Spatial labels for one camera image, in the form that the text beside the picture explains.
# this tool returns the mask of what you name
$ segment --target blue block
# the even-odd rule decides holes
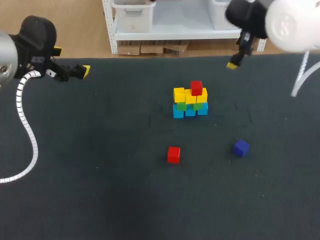
[[[185,116],[186,117],[195,117],[196,116],[196,111],[193,110],[193,107],[191,104],[188,104],[186,106]]]
[[[233,147],[233,153],[239,157],[244,157],[249,151],[250,144],[242,139],[238,140]]]
[[[208,102],[205,102],[200,110],[198,110],[198,116],[208,115]]]
[[[173,104],[173,118],[174,119],[183,119],[185,116],[184,111],[177,110],[177,104]]]

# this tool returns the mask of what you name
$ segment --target cardboard box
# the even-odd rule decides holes
[[[164,53],[165,41],[142,41],[140,53],[143,55],[154,55]]]
[[[125,56],[139,56],[141,41],[118,41],[118,54]]]
[[[165,41],[163,49],[165,54],[182,56],[186,53],[188,45],[189,41],[187,40],[168,40]]]

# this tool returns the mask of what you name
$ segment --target plastic storage bin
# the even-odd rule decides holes
[[[145,4],[144,0],[114,0],[117,28],[123,33],[151,32],[155,5],[155,2]]]
[[[209,15],[213,28],[216,30],[232,30],[237,29],[226,18],[226,10],[231,0],[208,0]]]

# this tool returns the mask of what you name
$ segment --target block tower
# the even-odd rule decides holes
[[[174,119],[208,115],[208,93],[201,81],[192,81],[190,89],[174,88],[173,98]]]

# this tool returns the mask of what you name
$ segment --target shelf leg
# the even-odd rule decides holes
[[[114,18],[112,14],[111,0],[102,0],[102,4],[103,4],[106,27],[108,29],[111,52],[113,54],[117,54],[118,44],[115,38],[116,25],[114,23]]]
[[[265,50],[267,39],[259,39],[258,46],[256,48],[257,52],[263,52]]]

